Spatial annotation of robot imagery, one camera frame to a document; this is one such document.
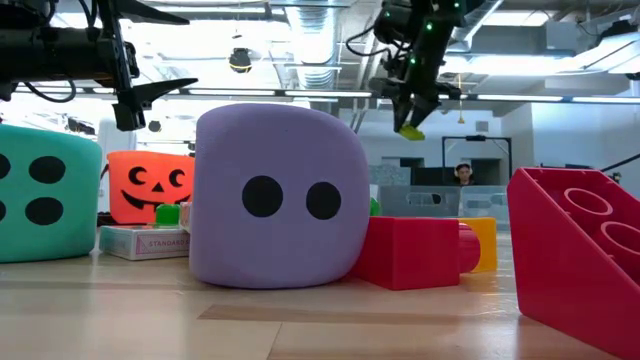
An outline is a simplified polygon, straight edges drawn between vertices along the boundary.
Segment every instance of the teal foam die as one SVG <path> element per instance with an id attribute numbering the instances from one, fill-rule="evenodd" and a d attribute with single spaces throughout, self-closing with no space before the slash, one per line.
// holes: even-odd
<path id="1" fill-rule="evenodd" d="M 79 136 L 0 125 L 0 263 L 93 249 L 101 152 Z"/>

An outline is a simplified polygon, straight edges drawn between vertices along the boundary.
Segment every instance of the person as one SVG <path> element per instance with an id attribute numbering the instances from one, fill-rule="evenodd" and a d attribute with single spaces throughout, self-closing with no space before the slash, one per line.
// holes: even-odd
<path id="1" fill-rule="evenodd" d="M 471 165 L 469 164 L 458 164 L 455 169 L 455 177 L 456 183 L 459 186 L 469 186 L 475 185 L 475 181 L 473 180 L 473 170 L 471 170 Z"/>

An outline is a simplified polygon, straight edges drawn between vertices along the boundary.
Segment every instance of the green toy block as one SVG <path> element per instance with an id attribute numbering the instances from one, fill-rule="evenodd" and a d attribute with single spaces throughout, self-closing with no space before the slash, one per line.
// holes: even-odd
<path id="1" fill-rule="evenodd" d="M 380 204 L 374 198 L 370 201 L 369 216 L 380 216 Z"/>
<path id="2" fill-rule="evenodd" d="M 178 225 L 180 223 L 180 205 L 164 204 L 156 209 L 157 225 Z"/>

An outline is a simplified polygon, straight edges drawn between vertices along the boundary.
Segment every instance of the security camera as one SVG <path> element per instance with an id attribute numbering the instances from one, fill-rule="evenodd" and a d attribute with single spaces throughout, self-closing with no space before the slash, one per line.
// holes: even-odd
<path id="1" fill-rule="evenodd" d="M 158 120 L 152 120 L 149 122 L 149 131 L 160 132 L 162 131 L 162 124 Z"/>
<path id="2" fill-rule="evenodd" d="M 249 49 L 234 48 L 231 56 L 229 56 L 229 67 L 238 74 L 246 74 L 251 71 Z"/>

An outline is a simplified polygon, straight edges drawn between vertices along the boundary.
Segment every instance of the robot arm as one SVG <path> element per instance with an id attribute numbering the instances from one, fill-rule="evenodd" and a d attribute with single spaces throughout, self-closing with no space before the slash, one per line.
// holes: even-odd
<path id="1" fill-rule="evenodd" d="M 93 0 L 91 10 L 79 0 L 87 17 L 87 28 L 55 28 L 50 21 L 58 0 L 0 2 L 0 100 L 10 101 L 18 83 L 95 80 L 113 88 L 117 127 L 132 131 L 145 127 L 144 110 L 172 90 L 197 79 L 177 79 L 132 86 L 140 71 L 135 48 L 122 39 L 119 19 L 137 22 L 186 25 L 188 20 L 163 13 L 136 0 Z M 94 26 L 100 15 L 102 29 Z M 70 101 L 72 96 L 63 101 Z"/>
<path id="2" fill-rule="evenodd" d="M 464 16 L 482 2 L 384 1 L 374 25 L 358 34 L 373 30 L 381 43 L 398 49 L 383 63 L 388 76 L 369 81 L 374 92 L 391 99 L 395 132 L 410 140 L 424 139 L 424 134 L 417 128 L 440 106 L 439 95 L 443 93 L 451 99 L 460 99 L 460 89 L 438 82 L 438 73 L 454 27 L 465 26 Z"/>

